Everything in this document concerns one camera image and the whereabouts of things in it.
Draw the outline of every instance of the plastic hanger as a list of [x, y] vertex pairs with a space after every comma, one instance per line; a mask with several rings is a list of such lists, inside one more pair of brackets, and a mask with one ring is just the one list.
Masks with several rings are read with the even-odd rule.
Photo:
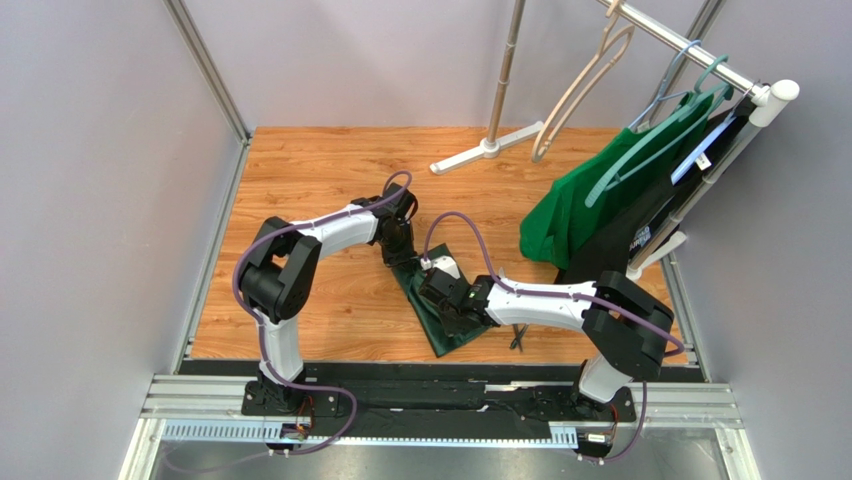
[[[696, 43], [701, 43], [701, 41], [700, 41], [700, 40], [694, 40], [694, 41], [693, 41], [693, 42], [691, 42], [689, 45], [687, 45], [687, 47], [686, 47], [685, 49], [681, 50], [681, 51], [680, 51], [680, 53], [679, 53], [678, 55], [682, 55], [683, 53], [685, 53], [686, 51], [688, 51], [688, 50], [691, 48], [691, 47], [690, 47], [690, 45], [693, 45], [693, 44], [696, 44]], [[704, 83], [704, 80], [707, 78], [707, 75], [709, 74], [709, 72], [711, 72], [713, 68], [716, 68], [716, 65], [718, 65], [719, 63], [721, 63], [722, 61], [724, 61], [724, 60], [725, 60], [725, 59], [727, 59], [728, 57], [727, 57], [726, 55], [723, 55], [723, 56], [722, 56], [722, 57], [720, 57], [720, 58], [721, 58], [722, 60], [717, 59], [716, 61], [714, 61], [714, 63], [713, 63], [713, 64], [711, 64], [709, 67], [707, 67], [707, 70], [705, 70], [705, 72], [704, 72], [704, 73], [702, 73], [702, 75], [699, 77], [698, 81], [695, 83], [694, 90], [687, 90], [687, 91], [682, 92], [682, 93], [677, 93], [677, 94], [674, 94], [674, 95], [669, 95], [669, 96], [667, 96], [667, 97], [661, 97], [660, 95], [661, 95], [661, 94], [662, 94], [662, 92], [663, 92], [663, 89], [661, 88], [661, 89], [659, 90], [658, 94], [657, 94], [657, 98], [658, 98], [659, 100], [655, 99], [655, 101], [654, 101], [654, 102], [652, 102], [652, 103], [651, 103], [651, 105], [650, 105], [650, 106], [648, 106], [648, 108], [646, 108], [646, 109], [645, 109], [645, 111], [642, 113], [642, 115], [640, 115], [640, 116], [639, 116], [639, 118], [637, 118], [636, 120], [634, 120], [634, 123], [635, 123], [636, 121], [640, 120], [642, 117], [644, 117], [644, 116], [645, 116], [645, 114], [646, 114], [646, 113], [647, 113], [647, 112], [648, 112], [648, 111], [649, 111], [649, 110], [650, 110], [650, 109], [651, 109], [651, 108], [652, 108], [652, 107], [656, 104], [656, 102], [658, 102], [658, 101], [668, 100], [668, 99], [670, 99], [670, 98], [678, 97], [678, 96], [681, 96], [681, 95], [686, 95], [686, 94], [689, 94], [689, 93], [693, 93], [693, 94], [694, 94], [694, 93], [696, 93], [696, 92], [701, 93], [701, 84], [702, 84], [702, 83]], [[674, 58], [674, 60], [672, 60], [672, 63], [671, 63], [671, 65], [670, 65], [669, 67], [671, 68], [671, 66], [672, 66], [672, 65], [675, 65], [675, 63], [677, 62], [677, 60], [678, 60], [678, 57], [676, 56], [676, 57]], [[719, 105], [719, 103], [716, 103], [716, 104], [715, 104], [715, 105], [714, 105], [714, 106], [710, 109], [710, 112], [713, 112], [714, 110], [716, 110], [716, 108], [718, 108], [718, 105]], [[686, 132], [686, 133], [691, 132], [691, 131], [693, 130], [693, 128], [695, 128], [695, 127], [694, 127], [694, 126], [690, 127], [690, 128], [687, 130], [687, 132]], [[610, 184], [609, 184], [609, 185], [607, 185], [607, 186], [606, 186], [606, 188], [605, 188], [604, 190], [605, 190], [605, 191], [607, 191], [607, 192], [608, 192], [608, 191], [610, 191], [610, 190], [612, 190], [612, 189], [613, 189], [613, 188], [615, 188], [615, 187], [616, 187], [619, 183], [621, 183], [621, 182], [623, 182], [623, 181], [627, 180], [628, 178], [630, 178], [631, 176], [633, 176], [633, 174], [635, 174], [635, 173], [636, 173], [636, 172], [638, 172], [639, 170], [642, 170], [642, 169], [643, 169], [643, 168], [645, 168], [648, 164], [650, 164], [652, 161], [656, 160], [656, 159], [657, 159], [657, 157], [658, 157], [660, 154], [662, 154], [663, 152], [665, 152], [666, 150], [668, 150], [668, 148], [669, 148], [670, 146], [671, 146], [671, 144], [669, 144], [668, 146], [666, 146], [664, 149], [660, 150], [660, 152], [658, 152], [657, 154], [652, 155], [651, 157], [648, 157], [647, 159], [645, 159], [645, 161], [644, 161], [644, 162], [642, 162], [642, 163], [640, 163], [639, 165], [637, 165], [637, 166], [633, 167], [633, 169], [631, 169], [629, 172], [625, 173], [624, 175], [619, 175], [618, 173], [616, 173], [616, 174], [615, 174], [615, 177], [614, 177], [614, 179], [613, 179], [613, 181], [612, 181], [612, 182], [610, 182]]]
[[[603, 174], [600, 179], [598, 179], [595, 186], [592, 187], [592, 190], [586, 196], [585, 205], [587, 208], [591, 208], [592, 206], [594, 206], [595, 202], [597, 202], [598, 198], [600, 198], [601, 194], [603, 194], [604, 191], [612, 189], [615, 185], [625, 180], [628, 176], [644, 168], [650, 162], [656, 160], [660, 155], [668, 151], [672, 146], [679, 143], [685, 136], [695, 130], [695, 128], [697, 128], [698, 125], [701, 124], [701, 122], [705, 120], [714, 110], [719, 108], [719, 105], [721, 105], [722, 102], [731, 99], [731, 97], [733, 96], [734, 89], [725, 82], [717, 84], [707, 92], [701, 91], [701, 85], [704, 83], [704, 80], [707, 78], [710, 72], [712, 72], [716, 68], [716, 66], [718, 66], [720, 63], [724, 62], [727, 59], [727, 55], [722, 55], [721, 57], [717, 58], [712, 64], [710, 64], [710, 66], [707, 67], [704, 73], [702, 73], [701, 76], [698, 77], [698, 80], [695, 82], [693, 94], [690, 96], [687, 103], [685, 105], [679, 106], [679, 108], [677, 108], [669, 116], [669, 118], [665, 119], [660, 125], [654, 127], [654, 130], [642, 137], [641, 140], [639, 140], [635, 145], [633, 145], [633, 147], [631, 147], [630, 150], [627, 151], [627, 153], [622, 155], [621, 158], [619, 158], [618, 161], [616, 161], [615, 164], [610, 167], [610, 169], [607, 170], [607, 172]], [[628, 172], [628, 174], [623, 177], [619, 177], [618, 171], [622, 167], [624, 167], [624, 165], [628, 163], [630, 159], [632, 159], [634, 156], [636, 156], [636, 154], [642, 151], [642, 149], [645, 148], [646, 145], [653, 141], [657, 136], [665, 132], [671, 125], [675, 124], [676, 122], [683, 121], [683, 119], [691, 115], [695, 111], [695, 109], [698, 108], [699, 105], [704, 103], [705, 100], [713, 97], [716, 97], [716, 99], [710, 109], [707, 111], [706, 115], [701, 116], [701, 118], [693, 122], [692, 125], [687, 127], [683, 132], [681, 132], [680, 135], [674, 138], [666, 146], [655, 152], [653, 155], [648, 157], [644, 162], [642, 162], [640, 165], [636, 166], [634, 169]]]
[[[621, 57], [624, 56], [624, 52], [627, 51], [627, 47], [628, 45], [630, 45], [630, 40], [633, 39], [633, 31], [635, 30], [635, 27], [633, 25], [628, 25], [622, 28], [612, 36], [610, 36], [609, 34], [620, 17], [617, 12], [620, 11], [622, 3], [624, 3], [623, 0], [612, 1], [612, 4], [606, 12], [606, 16], [610, 20], [603, 30], [603, 36], [601, 37], [601, 42], [598, 45], [597, 52], [586, 65], [586, 68], [584, 68], [583, 71], [580, 72], [580, 75], [578, 75], [577, 78], [574, 80], [574, 83], [572, 83], [571, 86], [568, 87], [568, 90], [565, 91], [565, 94], [562, 95], [562, 99], [559, 100], [559, 103], [557, 103], [556, 106], [553, 108], [553, 111], [550, 112], [550, 116], [547, 117], [547, 121], [544, 122], [544, 126], [541, 128], [541, 131], [538, 132], [538, 136], [535, 139], [532, 151], [532, 161], [534, 163], [538, 163], [541, 161], [542, 158], [544, 158], [544, 154], [546, 154], [547, 151], [550, 149], [550, 146], [553, 144], [553, 141], [556, 139], [556, 136], [559, 135], [559, 132], [565, 126], [565, 122], [568, 121], [568, 119], [574, 113], [574, 110], [576, 110], [577, 107], [580, 106], [580, 103], [583, 101], [583, 99], [586, 98], [586, 95], [588, 95], [592, 88], [597, 85], [598, 81], [600, 81], [600, 79], [603, 78], [603, 76], [606, 75], [606, 73], [609, 72], [609, 70], [613, 66], [615, 66], [615, 64], [618, 63], [619, 60], [621, 60]], [[613, 57], [608, 62], [606, 62], [603, 67], [601, 67], [598, 73], [596, 73], [591, 78], [591, 80], [589, 80], [589, 83], [586, 84], [585, 87], [583, 87], [583, 89], [577, 95], [577, 98], [574, 99], [574, 101], [571, 103], [565, 113], [559, 118], [559, 120], [554, 125], [553, 123], [557, 115], [559, 115], [559, 112], [562, 110], [562, 108], [577, 90], [577, 87], [579, 87], [580, 84], [583, 83], [584, 80], [586, 80], [586, 77], [589, 76], [592, 69], [594, 69], [595, 66], [597, 66], [597, 64], [601, 62], [603, 56], [622, 37], [626, 37], [626, 39], [621, 45], [621, 48], [615, 53], [615, 55], [613, 55]], [[547, 138], [545, 138], [545, 133], [548, 130], [550, 130], [550, 133], [547, 134]]]
[[640, 113], [639, 116], [636, 117], [636, 120], [633, 120], [633, 122], [631, 122], [630, 125], [627, 126], [627, 128], [629, 128], [630, 130], [636, 128], [636, 125], [639, 125], [639, 122], [641, 122], [642, 119], [645, 118], [645, 115], [647, 115], [648, 112], [650, 112], [651, 109], [654, 108], [654, 106], [658, 103], [665, 102], [666, 100], [671, 100], [672, 98], [682, 97], [689, 93], [689, 90], [684, 90], [683, 92], [663, 96], [663, 94], [665, 94], [666, 92], [666, 88], [669, 86], [669, 82], [672, 79], [672, 75], [674, 75], [675, 70], [677, 70], [677, 64], [680, 61], [681, 57], [683, 57], [686, 52], [689, 51], [690, 48], [697, 47], [700, 45], [701, 40], [693, 40], [689, 42], [689, 44], [687, 44], [687, 46], [685, 46], [683, 50], [677, 52], [677, 55], [675, 55], [671, 63], [669, 63], [669, 68], [668, 70], [666, 70], [666, 75], [663, 77], [663, 81], [660, 82], [660, 88], [659, 90], [657, 90], [657, 96], [654, 97], [654, 100], [651, 101], [651, 104], [648, 105], [648, 108], [646, 108], [642, 113]]
[[677, 184], [677, 182], [679, 182], [683, 178], [683, 176], [686, 175], [686, 172], [689, 171], [689, 168], [692, 166], [692, 164], [695, 163], [698, 157], [701, 156], [701, 154], [703, 154], [707, 150], [707, 148], [713, 142], [715, 142], [717, 138], [719, 138], [720, 135], [722, 135], [722, 132], [727, 130], [728, 127], [732, 123], [734, 123], [734, 119], [736, 118], [736, 115], [734, 115], [734, 113], [736, 112], [737, 107], [746, 98], [748, 98], [748, 94], [743, 93], [743, 96], [740, 98], [739, 102], [737, 102], [737, 105], [731, 108], [731, 111], [728, 112], [728, 116], [725, 117], [724, 120], [722, 120], [722, 123], [717, 125], [712, 132], [708, 133], [707, 136], [704, 137], [703, 140], [701, 140], [701, 143], [699, 143], [694, 149], [692, 149], [692, 152], [690, 152], [689, 155], [687, 155], [686, 158], [684, 158], [683, 161], [680, 162], [680, 165], [678, 165], [677, 168], [675, 168], [674, 172], [672, 172], [672, 185]]

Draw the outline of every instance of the wooden floor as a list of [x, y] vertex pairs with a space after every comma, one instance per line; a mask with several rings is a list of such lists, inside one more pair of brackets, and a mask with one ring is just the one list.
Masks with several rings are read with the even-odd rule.
[[[521, 219], [551, 182], [591, 158], [613, 129], [566, 130], [545, 160], [529, 160], [531, 142], [444, 176], [429, 164], [477, 145], [481, 128], [260, 128], [254, 137], [224, 244], [192, 348], [195, 358], [258, 358], [252, 319], [234, 302], [230, 278], [237, 258], [269, 216], [304, 220], [381, 192], [396, 170], [414, 175], [420, 209], [415, 246], [432, 220], [447, 210], [468, 214], [482, 230], [496, 268], [513, 280], [551, 283], [556, 270], [518, 250]], [[486, 273], [469, 228], [448, 219], [433, 245], [446, 242], [469, 277]], [[641, 285], [669, 304], [660, 269]], [[382, 264], [378, 246], [357, 246], [328, 257], [317, 269], [300, 316], [302, 355], [312, 360], [436, 361], [417, 317]], [[595, 353], [582, 334], [531, 326], [524, 352], [509, 350], [512, 330], [493, 328], [439, 361], [579, 363]], [[671, 362], [684, 362], [675, 357]]]

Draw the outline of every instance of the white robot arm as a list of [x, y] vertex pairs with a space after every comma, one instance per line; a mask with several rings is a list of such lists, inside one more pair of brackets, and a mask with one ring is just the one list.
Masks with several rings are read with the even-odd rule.
[[[299, 381], [303, 362], [299, 354], [298, 313], [310, 294], [319, 260], [353, 245], [374, 242], [382, 245], [388, 266], [416, 258], [408, 214], [416, 199], [405, 194], [392, 205], [375, 211], [365, 210], [364, 205], [376, 199], [353, 202], [334, 214], [302, 222], [299, 231], [277, 237], [251, 253], [240, 275], [239, 288], [263, 320], [261, 348], [269, 364], [261, 362], [260, 368], [267, 379], [281, 383], [270, 372], [271, 365], [284, 380]], [[268, 219], [257, 238], [287, 225], [277, 217]], [[272, 262], [274, 256], [287, 257], [283, 268]], [[666, 333], [671, 329], [673, 314], [621, 274], [607, 272], [597, 282], [575, 285], [525, 284], [488, 275], [468, 283], [450, 257], [421, 265], [426, 278], [419, 294], [439, 312], [447, 334], [464, 333], [483, 325], [520, 323], [586, 334], [600, 353], [586, 362], [575, 382], [578, 401], [607, 404], [631, 380], [654, 380], [659, 376], [666, 340], [641, 324], [614, 317], [601, 304], [615, 304], [615, 308], [629, 311], [643, 323]]]

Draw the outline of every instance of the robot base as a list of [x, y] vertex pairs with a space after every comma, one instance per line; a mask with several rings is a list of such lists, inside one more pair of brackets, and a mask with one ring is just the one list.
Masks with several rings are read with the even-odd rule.
[[[294, 380], [305, 384], [305, 372]], [[335, 417], [349, 414], [348, 402], [338, 404], [338, 394], [333, 392], [306, 392], [279, 385], [258, 371], [257, 380], [248, 382], [240, 412], [248, 417], [292, 416], [299, 412], [306, 397], [313, 397], [315, 417]]]

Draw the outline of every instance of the green cloth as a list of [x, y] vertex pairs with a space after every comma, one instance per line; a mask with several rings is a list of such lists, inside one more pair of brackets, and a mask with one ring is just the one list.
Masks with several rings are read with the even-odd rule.
[[[450, 250], [445, 244], [438, 245], [429, 251], [429, 258], [438, 258], [441, 256], [452, 257]], [[418, 290], [420, 285], [423, 285], [423, 280], [426, 278], [426, 272], [420, 266], [420, 260], [415, 258], [408, 263], [398, 265], [391, 269], [402, 291], [405, 292], [408, 303], [414, 308], [414, 313], [420, 319], [420, 324], [423, 325], [423, 331], [426, 333], [426, 338], [432, 345], [432, 350], [436, 357], [443, 357], [453, 350], [468, 344], [474, 338], [482, 335], [488, 330], [488, 327], [477, 328], [476, 330], [464, 335], [453, 335], [452, 337], [444, 333], [444, 326], [441, 324], [441, 317], [438, 311], [423, 297], [420, 296]]]
[[685, 145], [695, 145], [703, 135], [707, 117], [712, 113], [712, 100], [708, 98], [683, 121], [673, 123], [649, 142], [627, 162], [621, 173], [629, 172], [641, 164], [686, 131], [694, 122], [701, 122], [666, 153], [612, 190], [604, 192], [591, 208], [587, 208], [584, 201], [598, 179], [631, 147], [655, 129], [643, 133], [622, 130], [594, 158], [553, 182], [547, 195], [521, 222], [521, 253], [530, 260], [550, 262], [561, 269], [567, 269], [573, 254], [592, 234], [609, 223], [619, 211], [632, 204], [648, 186], [660, 178], [660, 175], [671, 171], [674, 161], [682, 158], [680, 151]]

